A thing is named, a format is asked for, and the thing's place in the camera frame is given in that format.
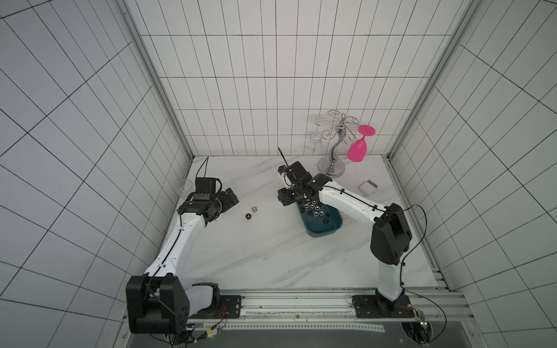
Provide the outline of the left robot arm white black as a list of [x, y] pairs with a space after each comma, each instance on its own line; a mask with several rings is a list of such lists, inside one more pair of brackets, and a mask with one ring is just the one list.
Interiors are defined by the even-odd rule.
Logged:
[[187, 339], [192, 316], [225, 318], [216, 283], [197, 283], [188, 289], [180, 272], [197, 237], [208, 223], [239, 203], [230, 189], [216, 194], [193, 192], [178, 208], [175, 229], [142, 275], [126, 284], [129, 329], [133, 334], [169, 334]]

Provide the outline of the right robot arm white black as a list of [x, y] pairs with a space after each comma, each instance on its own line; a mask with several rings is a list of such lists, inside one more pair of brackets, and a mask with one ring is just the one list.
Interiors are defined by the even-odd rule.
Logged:
[[295, 204], [312, 237], [327, 236], [342, 227], [342, 213], [360, 222], [371, 232], [370, 250], [379, 261], [379, 285], [368, 310], [391, 317], [404, 307], [406, 299], [401, 278], [403, 256], [409, 252], [412, 233], [404, 210], [393, 203], [377, 203], [346, 190], [326, 175], [281, 174], [285, 187], [278, 191], [284, 206]]

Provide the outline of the teal storage box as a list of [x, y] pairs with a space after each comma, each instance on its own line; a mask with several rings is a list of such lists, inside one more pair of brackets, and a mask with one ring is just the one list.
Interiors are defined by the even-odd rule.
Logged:
[[334, 233], [342, 227], [338, 209], [309, 199], [297, 201], [297, 208], [308, 235], [318, 238]]

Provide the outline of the small white cube box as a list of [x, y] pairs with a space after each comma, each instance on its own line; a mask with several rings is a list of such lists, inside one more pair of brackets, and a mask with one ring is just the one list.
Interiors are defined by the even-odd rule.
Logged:
[[374, 183], [373, 181], [371, 181], [371, 180], [364, 181], [364, 182], [358, 187], [358, 191], [359, 191], [364, 197], [370, 197], [377, 189], [378, 189], [378, 185], [375, 184], [375, 183]]

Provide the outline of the clear glass cup left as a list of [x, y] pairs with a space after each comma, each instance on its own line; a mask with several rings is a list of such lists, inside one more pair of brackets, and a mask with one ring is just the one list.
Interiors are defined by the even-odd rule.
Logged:
[[180, 180], [179, 183], [177, 184], [176, 194], [179, 197], [181, 197], [183, 200], [185, 200], [185, 198], [187, 198], [187, 196], [189, 195], [192, 187], [193, 187], [193, 183], [188, 178], [184, 178]]

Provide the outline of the silver wine glass rack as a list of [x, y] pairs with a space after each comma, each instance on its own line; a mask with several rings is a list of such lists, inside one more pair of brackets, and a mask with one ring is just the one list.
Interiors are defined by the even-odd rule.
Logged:
[[319, 116], [316, 120], [317, 126], [331, 126], [331, 130], [323, 130], [321, 137], [333, 141], [326, 155], [319, 160], [318, 170], [330, 178], [339, 178], [345, 172], [345, 163], [339, 158], [338, 149], [341, 144], [353, 145], [356, 142], [355, 129], [360, 125], [359, 121], [352, 116], [347, 116], [338, 110], [329, 110], [328, 117]]

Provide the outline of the clear hanging wine glass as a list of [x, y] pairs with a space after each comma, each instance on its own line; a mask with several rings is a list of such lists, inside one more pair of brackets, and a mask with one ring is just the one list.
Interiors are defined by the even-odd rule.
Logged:
[[310, 151], [315, 154], [321, 148], [323, 143], [323, 128], [327, 124], [327, 117], [324, 115], [314, 114], [309, 117], [310, 125], [312, 126], [310, 132], [310, 140], [309, 140], [309, 149]]

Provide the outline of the pink plastic wine glass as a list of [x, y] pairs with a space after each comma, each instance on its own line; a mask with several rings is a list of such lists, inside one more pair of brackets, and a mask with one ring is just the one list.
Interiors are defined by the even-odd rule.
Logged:
[[355, 142], [348, 151], [348, 159], [352, 162], [362, 162], [367, 154], [366, 138], [376, 134], [375, 128], [369, 125], [361, 125], [358, 127], [358, 133], [362, 136]]

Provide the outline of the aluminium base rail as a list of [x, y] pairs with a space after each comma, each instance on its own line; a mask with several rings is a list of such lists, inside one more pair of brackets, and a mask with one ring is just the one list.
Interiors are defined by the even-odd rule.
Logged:
[[406, 291], [402, 304], [381, 311], [373, 289], [219, 290], [216, 284], [195, 284], [162, 296], [145, 291], [146, 300], [127, 301], [123, 322], [134, 334], [215, 335], [226, 331], [369, 331], [388, 334], [403, 325], [431, 335], [453, 323], [473, 319], [464, 296], [444, 288]]

